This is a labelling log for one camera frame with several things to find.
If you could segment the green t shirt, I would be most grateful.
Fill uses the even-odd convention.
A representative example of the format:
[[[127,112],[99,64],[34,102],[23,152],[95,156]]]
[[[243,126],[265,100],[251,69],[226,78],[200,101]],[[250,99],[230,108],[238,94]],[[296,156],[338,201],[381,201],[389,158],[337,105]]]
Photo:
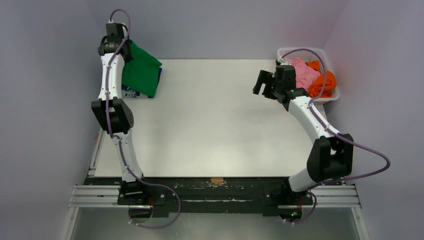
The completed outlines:
[[[158,70],[162,63],[130,40],[133,60],[124,64],[122,85],[145,95],[155,97],[157,93]]]

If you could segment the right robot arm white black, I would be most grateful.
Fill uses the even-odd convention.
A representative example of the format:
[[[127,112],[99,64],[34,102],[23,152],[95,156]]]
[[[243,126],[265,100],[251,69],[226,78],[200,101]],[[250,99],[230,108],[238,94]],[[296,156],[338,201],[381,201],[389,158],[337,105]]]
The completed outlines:
[[[340,132],[323,118],[304,88],[296,87],[296,73],[291,65],[277,65],[274,72],[261,70],[252,92],[278,101],[301,124],[312,142],[306,167],[283,183],[280,196],[288,204],[300,198],[301,192],[316,184],[344,178],[353,168],[353,138],[337,138]]]

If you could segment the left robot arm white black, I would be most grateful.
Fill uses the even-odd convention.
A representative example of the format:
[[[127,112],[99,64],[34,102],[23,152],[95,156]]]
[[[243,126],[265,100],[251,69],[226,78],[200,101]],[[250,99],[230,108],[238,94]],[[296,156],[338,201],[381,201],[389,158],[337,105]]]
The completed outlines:
[[[142,205],[149,199],[148,187],[141,181],[143,171],[136,158],[132,140],[134,115],[122,97],[122,74],[132,55],[128,40],[129,30],[123,23],[109,21],[98,47],[102,65],[101,89],[97,100],[91,102],[100,127],[115,146],[120,164],[121,183],[118,204]]]

